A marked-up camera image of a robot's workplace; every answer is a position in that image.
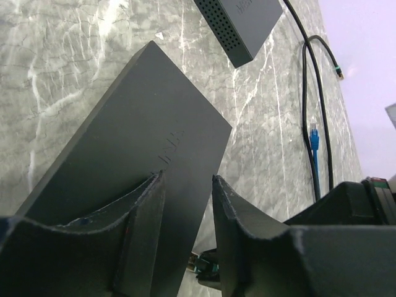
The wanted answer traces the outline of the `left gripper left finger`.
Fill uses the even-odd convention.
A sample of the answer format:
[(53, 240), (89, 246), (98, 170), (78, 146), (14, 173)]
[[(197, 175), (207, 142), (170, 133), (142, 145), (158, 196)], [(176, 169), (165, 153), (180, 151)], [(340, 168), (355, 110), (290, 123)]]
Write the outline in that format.
[(149, 296), (165, 175), (67, 225), (1, 218), (2, 296)]

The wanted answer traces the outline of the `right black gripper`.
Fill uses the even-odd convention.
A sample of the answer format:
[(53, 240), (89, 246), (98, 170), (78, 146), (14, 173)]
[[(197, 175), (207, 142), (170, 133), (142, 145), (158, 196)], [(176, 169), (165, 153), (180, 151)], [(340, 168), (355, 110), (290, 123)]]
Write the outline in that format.
[(395, 225), (395, 176), (342, 182), (286, 225)]

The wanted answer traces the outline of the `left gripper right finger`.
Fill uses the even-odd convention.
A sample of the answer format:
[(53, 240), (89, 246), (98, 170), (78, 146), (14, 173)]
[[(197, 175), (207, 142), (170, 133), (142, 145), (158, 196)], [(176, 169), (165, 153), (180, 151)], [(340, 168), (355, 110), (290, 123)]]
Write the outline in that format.
[(395, 225), (286, 225), (213, 177), (223, 296), (394, 296)]

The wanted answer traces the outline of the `black cable gold plug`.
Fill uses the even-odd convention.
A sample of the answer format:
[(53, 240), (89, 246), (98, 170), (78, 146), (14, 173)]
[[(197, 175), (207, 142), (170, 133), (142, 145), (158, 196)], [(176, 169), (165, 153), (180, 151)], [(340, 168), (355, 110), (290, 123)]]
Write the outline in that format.
[(217, 248), (206, 250), (200, 254), (191, 252), (186, 269), (196, 274), (199, 284), (221, 290)]

